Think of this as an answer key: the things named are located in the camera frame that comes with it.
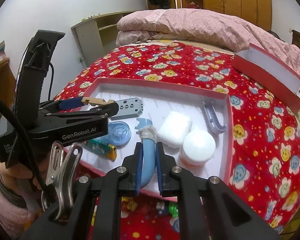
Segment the black cable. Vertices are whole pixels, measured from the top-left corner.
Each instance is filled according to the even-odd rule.
[[[40,187],[44,191],[44,193],[47,196],[49,195],[49,191],[47,190],[47,185],[42,179],[41,173],[39,171],[39,167],[36,163],[34,153],[31,148],[30,140],[28,138],[26,130],[23,128],[22,124],[18,120],[18,118],[15,116],[15,114],[0,100],[0,113],[7,119],[7,121],[16,129],[16,132],[18,133],[21,142],[23,143],[23,146],[26,151],[26,155],[29,160],[29,164],[31,167],[31,171],[33,172],[34,176],[36,177]]]
[[[50,81],[50,88],[49,88],[49,94],[48,94],[48,101],[50,101],[51,89],[52,89],[52,83],[53,83],[53,76],[54,76],[54,67],[53,67],[51,62],[50,62],[49,65],[51,67],[51,81]]]
[[[27,47],[26,47],[26,49],[25,49],[25,51],[23,52],[23,55],[22,55],[22,57],[21,57],[21,60],[20,60],[20,64],[19,64],[19,68],[20,68],[20,66],[21,66],[21,63],[23,62],[23,60],[24,60],[24,56],[25,56],[25,54],[26,54],[26,51],[28,50],[28,48],[29,48],[29,44],[27,45]]]
[[[279,235],[280,236],[285,236],[285,235],[291,235],[291,234],[294,234],[297,230],[294,230],[292,232],[287,232],[287,233],[280,233]]]

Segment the smiley flower pattern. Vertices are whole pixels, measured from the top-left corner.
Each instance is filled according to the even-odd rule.
[[[300,206],[300,128],[289,108],[232,67],[233,58],[181,42],[122,46],[83,70],[56,99],[82,96],[97,78],[108,77],[169,82],[228,94],[233,114],[230,154],[234,155],[231,177],[225,182],[271,227],[281,231]],[[137,230],[129,229],[132,225],[127,222],[125,225],[122,233]]]

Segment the black mount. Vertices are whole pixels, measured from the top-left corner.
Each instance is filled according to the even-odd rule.
[[[20,240],[86,239],[99,196],[92,240],[119,240],[121,197],[138,194],[141,143],[134,155],[104,177],[75,182],[76,200],[67,222],[55,222],[54,203],[21,236]],[[278,233],[263,221],[218,177],[202,179],[176,166],[172,156],[156,145],[160,193],[177,196],[181,240],[279,240]]]
[[[12,108],[28,132],[37,163],[47,156],[56,140],[68,146],[73,142],[106,135],[108,117],[119,110],[117,103],[110,102],[89,111],[60,112],[83,106],[82,97],[40,103],[43,80],[47,76],[53,51],[64,35],[38,30],[28,45],[17,77]],[[30,168],[15,129],[4,117],[0,120],[0,161],[5,162],[7,168],[18,162]]]

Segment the metal screw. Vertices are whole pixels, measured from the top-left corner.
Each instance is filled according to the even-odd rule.
[[[218,184],[218,183],[220,182],[220,179],[219,179],[218,177],[216,177],[216,176],[212,176],[212,177],[210,178],[210,182],[211,182],[212,184]]]
[[[174,173],[180,173],[180,172],[182,171],[182,169],[181,169],[181,167],[179,167],[179,166],[174,166],[174,167],[172,168],[172,171],[173,171]]]
[[[88,182],[89,178],[87,176],[82,176],[79,178],[79,182],[80,183],[86,183]]]
[[[127,168],[124,166],[120,166],[117,168],[117,172],[119,173],[125,173],[127,171]]]

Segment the red box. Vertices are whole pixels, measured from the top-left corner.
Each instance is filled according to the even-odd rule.
[[[288,106],[300,109],[300,76],[287,64],[254,44],[235,54],[232,66],[254,79]]]
[[[109,88],[113,88],[110,90],[112,92],[112,96],[116,94],[116,91],[119,91],[119,93],[124,91],[130,91],[129,93],[133,96],[138,96],[135,93],[141,93],[148,95],[150,98],[156,98],[156,95],[159,95],[160,97],[164,95],[170,95],[171,97],[178,97],[178,93],[181,93],[183,95],[180,95],[180,102],[184,102],[185,100],[183,98],[189,99],[190,97],[197,97],[199,96],[199,100],[197,101],[198,104],[201,105],[202,100],[209,98],[213,99],[214,102],[216,101],[223,101],[223,105],[225,106],[226,113],[224,113],[224,120],[225,124],[227,125],[227,130],[223,134],[223,139],[220,141],[219,145],[222,147],[223,155],[221,157],[221,167],[220,167],[220,178],[228,185],[230,176],[232,174],[231,170],[231,163],[232,163],[232,150],[233,150],[233,120],[232,120],[232,108],[230,104],[230,98],[228,95],[215,92],[212,90],[207,90],[204,88],[198,88],[193,86],[186,86],[186,85],[179,85],[179,84],[173,84],[173,83],[166,83],[166,82],[153,82],[153,81],[146,81],[146,80],[139,80],[139,79],[122,79],[122,78],[97,78],[91,86],[88,87],[88,89],[85,91],[84,95],[85,97],[95,97],[98,95],[99,92],[105,92]],[[81,107],[72,109],[71,111],[80,111]],[[133,149],[135,147],[135,142],[133,139],[133,135],[131,137],[130,142],[133,142]],[[129,147],[129,143],[124,146],[126,149]],[[116,161],[119,161],[120,163],[107,161],[109,165],[103,166],[107,170],[101,170],[100,166],[97,165],[97,162],[91,157],[86,158],[85,154],[88,150],[84,149],[82,158],[80,160],[80,164],[84,166],[85,168],[89,169],[95,174],[98,174],[100,176],[104,176],[109,170],[118,167],[121,165],[122,160],[120,158],[117,158]],[[178,160],[177,154],[174,153],[173,156]],[[203,172],[203,169],[196,169],[197,172]],[[147,188],[152,181],[143,189],[141,189],[141,193],[145,195],[149,195],[152,197],[156,197],[159,199],[162,199],[162,197],[159,194],[159,191],[156,189],[150,190]],[[177,201],[176,197],[171,198],[164,198],[165,200],[170,201]]]

